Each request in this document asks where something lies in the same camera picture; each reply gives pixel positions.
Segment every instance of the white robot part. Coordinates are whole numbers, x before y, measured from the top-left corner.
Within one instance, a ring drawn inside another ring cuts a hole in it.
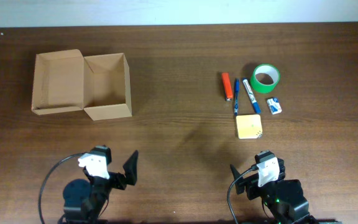
[[[280,174],[280,167],[278,165],[278,160],[276,157],[266,160],[265,162],[256,164],[256,166],[259,168],[258,187],[262,187],[266,183],[278,179],[278,175]]]
[[[78,159],[78,162],[80,167],[86,167],[86,170],[91,176],[105,179],[110,178],[109,172],[107,171],[106,157],[85,153]]]

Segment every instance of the green tape roll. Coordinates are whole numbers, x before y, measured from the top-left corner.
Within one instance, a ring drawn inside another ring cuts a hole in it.
[[[273,84],[266,85],[256,79],[256,75],[264,73],[270,76],[273,80]],[[255,68],[254,74],[252,74],[250,83],[252,88],[259,93],[270,93],[274,87],[276,87],[278,81],[280,81],[280,72],[276,67],[269,64],[262,64]]]

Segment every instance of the sticky note pad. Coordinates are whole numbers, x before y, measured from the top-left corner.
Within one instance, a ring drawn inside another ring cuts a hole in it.
[[[259,114],[236,116],[236,123],[239,139],[262,137],[262,123]]]

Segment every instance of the blue marker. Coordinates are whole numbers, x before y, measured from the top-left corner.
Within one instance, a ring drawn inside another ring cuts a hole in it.
[[[249,99],[252,103],[252,106],[254,107],[255,113],[260,114],[260,108],[259,108],[258,102],[256,102],[254,93],[251,90],[251,86],[249,86],[249,84],[248,84],[248,80],[245,78],[242,80],[242,82],[247,90]]]
[[[240,82],[238,79],[236,79],[236,82],[234,84],[234,94],[236,97],[236,100],[234,102],[234,116],[237,116],[239,112],[239,91],[240,91]]]

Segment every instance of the cardboard box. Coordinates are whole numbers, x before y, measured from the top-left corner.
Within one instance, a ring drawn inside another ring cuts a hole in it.
[[[31,110],[38,115],[85,110],[94,121],[132,116],[125,55],[38,54]]]

